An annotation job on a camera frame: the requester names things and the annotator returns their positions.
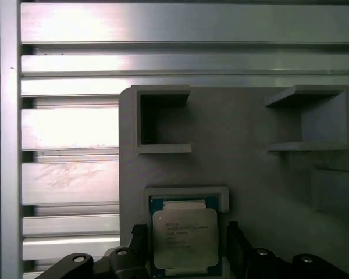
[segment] reflective metal surface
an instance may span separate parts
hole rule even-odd
[[[118,162],[22,164],[22,204],[119,201]]]
[[[22,96],[119,95],[124,89],[137,84],[188,84],[200,87],[291,87],[297,84],[349,85],[349,75],[201,75],[25,78],[22,80]]]
[[[0,0],[1,277],[22,277],[18,0]]]
[[[86,214],[109,214],[119,213],[119,204],[91,203],[89,205],[70,204],[62,206],[36,206],[34,214],[36,216],[64,216],[64,215],[86,215]]]
[[[117,108],[23,109],[22,150],[114,148]]]
[[[102,256],[109,248],[119,245],[117,235],[26,238],[23,241],[23,260],[60,259],[75,251],[93,257]]]
[[[119,229],[118,214],[27,217],[22,221],[24,237],[119,234]]]
[[[25,44],[349,42],[349,6],[23,3],[21,25]]]
[[[36,279],[42,272],[26,272],[23,274],[23,279]]]
[[[178,74],[349,74],[349,54],[228,53],[22,56],[22,74],[117,76]]]

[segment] aluminum profile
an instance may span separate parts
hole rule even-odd
[[[26,217],[24,237],[119,234],[119,214]]]
[[[23,260],[61,259],[76,252],[101,257],[108,249],[119,246],[118,235],[26,238],[23,241]]]
[[[349,43],[349,6],[22,3],[21,27],[24,44]]]
[[[22,150],[116,148],[118,108],[23,109]]]
[[[22,164],[22,204],[118,203],[118,162]]]
[[[192,87],[291,87],[295,85],[349,85],[349,75],[199,75],[24,78],[23,97],[120,95],[132,85],[184,85]]]
[[[165,53],[22,56],[25,77],[349,74],[349,54]]]

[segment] gray 3d-printed holder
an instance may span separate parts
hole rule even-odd
[[[268,145],[268,151],[320,151],[349,149],[349,97],[347,86],[298,85],[265,97],[265,106],[295,110],[301,118],[301,138]]]
[[[136,119],[133,127],[137,153],[190,153],[190,143],[163,142],[158,134],[158,113],[164,109],[182,108],[190,95],[188,86],[132,86]]]
[[[154,88],[167,89],[161,85]],[[302,140],[302,106],[287,109],[264,106],[266,96],[281,91],[281,88],[191,87],[186,106],[178,112],[177,108],[164,109],[157,123],[160,136],[167,133],[166,138],[174,143],[190,142],[191,153],[141,156],[135,149],[137,135],[132,137],[137,133],[134,129],[137,94],[135,90],[125,90],[119,97],[122,245],[129,243],[135,224],[147,222],[143,194],[148,185],[184,189],[186,185],[226,185],[230,212],[221,214],[221,229],[229,221],[238,221],[253,246],[266,247],[285,260],[302,252],[313,253],[349,273],[349,222],[337,217],[345,213],[327,208],[325,203],[313,206],[311,195],[312,187],[321,188],[315,201],[325,202],[328,194],[325,184],[311,183],[312,156],[315,155],[319,167],[349,171],[349,150],[267,153],[266,147],[272,142]],[[319,102],[339,95],[327,96]],[[341,161],[348,163],[346,167],[337,156],[343,153],[346,154]]]

